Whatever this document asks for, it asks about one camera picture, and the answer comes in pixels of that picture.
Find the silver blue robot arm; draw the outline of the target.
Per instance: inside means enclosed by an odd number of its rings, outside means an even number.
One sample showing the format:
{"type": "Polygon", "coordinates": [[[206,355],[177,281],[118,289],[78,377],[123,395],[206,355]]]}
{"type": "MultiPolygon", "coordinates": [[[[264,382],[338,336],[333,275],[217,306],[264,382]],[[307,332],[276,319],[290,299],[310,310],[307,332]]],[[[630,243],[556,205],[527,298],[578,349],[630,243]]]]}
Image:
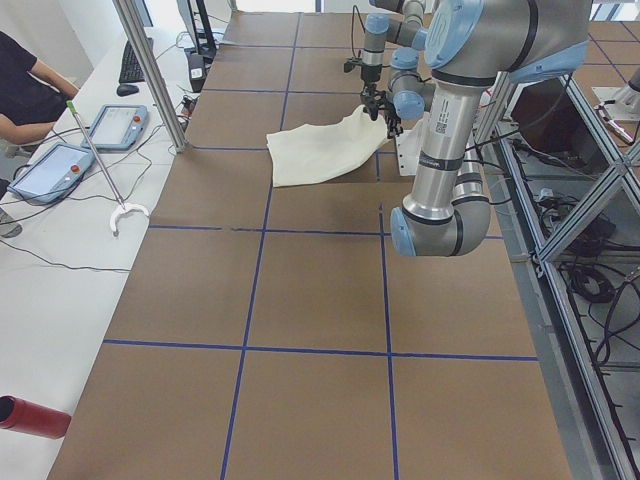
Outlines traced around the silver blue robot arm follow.
{"type": "Polygon", "coordinates": [[[384,117],[393,136],[402,132],[403,120],[416,120],[431,105],[434,88],[418,72],[419,54],[425,50],[428,30],[424,27],[424,1],[373,1],[372,6],[399,13],[370,13],[362,23],[364,47],[343,64],[349,73],[360,72],[360,101],[375,121],[384,117]]]}
{"type": "Polygon", "coordinates": [[[415,120],[420,148],[411,192],[391,212],[404,256],[458,256],[490,224],[482,170],[470,159],[483,93],[505,73],[514,84],[575,71],[588,49],[587,1],[378,1],[359,59],[362,103],[390,136],[415,120]]]}

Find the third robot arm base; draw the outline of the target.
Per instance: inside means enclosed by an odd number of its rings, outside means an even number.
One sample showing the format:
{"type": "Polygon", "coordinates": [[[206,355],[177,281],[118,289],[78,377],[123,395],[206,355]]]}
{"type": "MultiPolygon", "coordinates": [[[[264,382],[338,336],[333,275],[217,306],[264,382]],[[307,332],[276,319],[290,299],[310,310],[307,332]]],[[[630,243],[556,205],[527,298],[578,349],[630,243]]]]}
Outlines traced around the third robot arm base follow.
{"type": "Polygon", "coordinates": [[[639,121],[639,70],[619,88],[593,87],[598,99],[594,110],[601,121],[624,143],[632,145],[634,136],[620,122],[639,121]]]}

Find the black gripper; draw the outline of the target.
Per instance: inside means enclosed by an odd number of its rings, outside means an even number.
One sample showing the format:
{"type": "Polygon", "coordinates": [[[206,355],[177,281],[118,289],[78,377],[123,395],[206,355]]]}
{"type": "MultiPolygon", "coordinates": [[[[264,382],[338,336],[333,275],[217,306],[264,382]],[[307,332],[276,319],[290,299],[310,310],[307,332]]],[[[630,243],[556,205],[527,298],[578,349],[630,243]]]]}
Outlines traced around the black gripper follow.
{"type": "Polygon", "coordinates": [[[376,84],[380,78],[383,69],[382,64],[370,65],[361,58],[352,57],[343,64],[343,71],[349,73],[356,67],[360,69],[360,78],[365,85],[376,84]]]}
{"type": "Polygon", "coordinates": [[[388,138],[396,138],[402,134],[401,119],[393,101],[387,98],[386,91],[378,91],[375,83],[365,83],[361,91],[361,104],[371,120],[376,121],[379,117],[384,119],[388,138]]]}

